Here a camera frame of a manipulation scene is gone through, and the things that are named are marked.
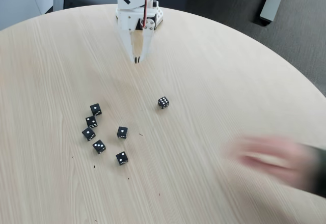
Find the person's hand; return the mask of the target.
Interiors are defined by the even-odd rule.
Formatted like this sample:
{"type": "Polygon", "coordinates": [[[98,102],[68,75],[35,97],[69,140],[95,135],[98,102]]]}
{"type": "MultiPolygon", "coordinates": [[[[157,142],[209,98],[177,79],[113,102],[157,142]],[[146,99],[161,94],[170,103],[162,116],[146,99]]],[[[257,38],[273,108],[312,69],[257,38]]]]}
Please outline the person's hand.
{"type": "Polygon", "coordinates": [[[315,186],[319,160],[313,147],[284,137],[244,136],[231,143],[228,155],[288,186],[304,191],[315,186]]]}

